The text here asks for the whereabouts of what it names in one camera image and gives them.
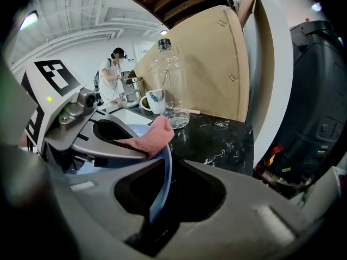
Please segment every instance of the white ceiling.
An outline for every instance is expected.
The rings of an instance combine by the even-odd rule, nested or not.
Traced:
[[[165,26],[132,0],[31,0],[38,21],[19,31],[12,70],[29,57],[48,56],[74,43],[143,36],[155,38]]]

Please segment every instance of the cardboard panel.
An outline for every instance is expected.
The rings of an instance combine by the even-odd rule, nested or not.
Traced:
[[[245,26],[250,14],[252,13],[252,8],[255,0],[241,0],[239,5],[239,10],[237,15],[239,16],[240,24],[242,27]]]
[[[227,6],[216,6],[186,19],[165,38],[185,61],[189,108],[244,122],[248,110],[249,70],[239,19]],[[154,45],[135,66],[146,90],[155,89],[151,63]]]

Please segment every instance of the black machine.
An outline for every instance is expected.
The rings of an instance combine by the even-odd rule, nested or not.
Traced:
[[[269,154],[274,147],[280,152],[266,170],[281,181],[302,184],[319,173],[345,126],[347,66],[343,44],[329,22],[302,23],[291,28],[291,36],[292,91],[269,149]]]

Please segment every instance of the ceiling light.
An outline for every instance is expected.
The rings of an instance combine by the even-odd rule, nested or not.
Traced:
[[[320,11],[322,9],[322,6],[320,5],[320,3],[315,3],[312,5],[312,10],[314,11]]]
[[[20,27],[20,30],[22,30],[25,27],[29,26],[30,24],[34,23],[35,21],[37,21],[37,19],[38,19],[37,11],[32,11],[24,19],[24,21]]]

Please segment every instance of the backpack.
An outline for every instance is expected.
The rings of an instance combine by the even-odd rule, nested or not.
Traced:
[[[94,91],[95,91],[95,94],[96,94],[96,101],[97,101],[97,105],[98,106],[101,106],[104,104],[101,96],[100,96],[100,92],[99,92],[99,82],[100,82],[100,79],[99,79],[99,71],[97,72],[97,74],[94,76]]]
[[[110,58],[108,58],[108,61],[110,62],[110,68],[111,68],[111,66],[112,66],[112,62],[111,62],[111,59]],[[98,72],[97,72],[97,74],[94,76],[94,84],[95,84],[95,81],[97,81],[97,83],[98,83],[98,85],[99,85],[99,82],[100,82],[100,80],[99,80],[99,70],[98,70]]]

